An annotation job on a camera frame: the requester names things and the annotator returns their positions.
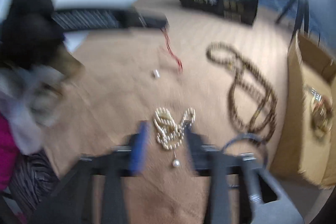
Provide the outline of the black tripod stand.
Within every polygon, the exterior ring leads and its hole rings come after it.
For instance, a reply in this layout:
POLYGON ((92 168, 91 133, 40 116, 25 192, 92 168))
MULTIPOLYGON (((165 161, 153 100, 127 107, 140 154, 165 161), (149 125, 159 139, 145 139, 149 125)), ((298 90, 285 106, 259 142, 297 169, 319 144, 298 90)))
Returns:
POLYGON ((303 24, 303 33, 309 33, 309 0, 289 0, 289 2, 282 9, 282 13, 278 16, 275 23, 279 24, 282 18, 287 14, 291 7, 293 7, 294 3, 297 2, 297 12, 294 21, 294 27, 291 38, 295 37, 295 34, 300 31, 301 26, 303 24))

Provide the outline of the cardboard box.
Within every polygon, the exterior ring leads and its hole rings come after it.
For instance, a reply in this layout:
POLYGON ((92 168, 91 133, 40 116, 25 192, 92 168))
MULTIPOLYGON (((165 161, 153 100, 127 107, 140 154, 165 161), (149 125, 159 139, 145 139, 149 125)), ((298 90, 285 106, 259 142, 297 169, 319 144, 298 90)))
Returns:
POLYGON ((306 35, 288 48, 288 96, 284 125, 270 171, 284 180, 319 188, 335 186, 335 59, 306 35), (311 86, 332 101, 333 125, 317 139, 311 123, 311 86))

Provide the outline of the single pearl pin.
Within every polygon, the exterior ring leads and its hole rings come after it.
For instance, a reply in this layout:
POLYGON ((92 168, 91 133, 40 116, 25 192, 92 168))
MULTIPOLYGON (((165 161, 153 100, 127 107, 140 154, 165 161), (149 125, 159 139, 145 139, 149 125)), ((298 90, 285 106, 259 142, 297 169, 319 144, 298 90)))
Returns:
POLYGON ((177 155, 176 155, 176 152, 175 152, 175 150, 173 151, 173 161, 172 161, 172 167, 173 168, 178 168, 178 167, 180 167, 181 166, 181 163, 180 163, 180 161, 178 160, 178 158, 177 158, 177 155))

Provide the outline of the gold wrist watch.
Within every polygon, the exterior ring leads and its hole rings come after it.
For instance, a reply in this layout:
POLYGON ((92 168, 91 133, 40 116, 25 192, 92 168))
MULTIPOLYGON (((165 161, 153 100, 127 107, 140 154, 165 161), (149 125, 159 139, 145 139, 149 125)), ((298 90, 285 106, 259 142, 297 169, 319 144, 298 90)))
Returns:
POLYGON ((311 86, 306 85, 305 90, 312 95, 310 116, 314 134, 317 139, 323 139, 331 132, 333 125, 332 101, 311 86))

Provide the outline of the tan bed blanket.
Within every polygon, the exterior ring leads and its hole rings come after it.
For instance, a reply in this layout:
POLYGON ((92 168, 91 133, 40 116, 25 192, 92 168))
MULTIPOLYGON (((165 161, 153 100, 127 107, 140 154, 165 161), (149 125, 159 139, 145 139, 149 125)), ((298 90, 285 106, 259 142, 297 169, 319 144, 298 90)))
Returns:
MULTIPOLYGON (((155 109, 166 107, 179 122, 193 107, 193 129, 210 144, 222 147, 236 136, 227 113, 232 74, 208 62, 211 42, 233 45, 253 61, 278 96, 277 129, 268 144, 270 158, 280 139, 287 97, 287 50, 291 31, 276 26, 276 13, 260 7, 251 27, 204 12, 183 9, 179 0, 138 0, 135 7, 163 13, 169 21, 171 49, 157 30, 91 32, 73 53, 84 71, 67 85, 59 120, 45 138, 47 156, 61 177, 82 154, 102 155, 151 121, 155 109)), ((125 179, 130 223, 202 223, 209 190, 206 177, 190 169, 187 142, 177 149, 181 167, 171 169, 173 153, 161 149, 155 128, 147 142, 140 177, 125 179)))

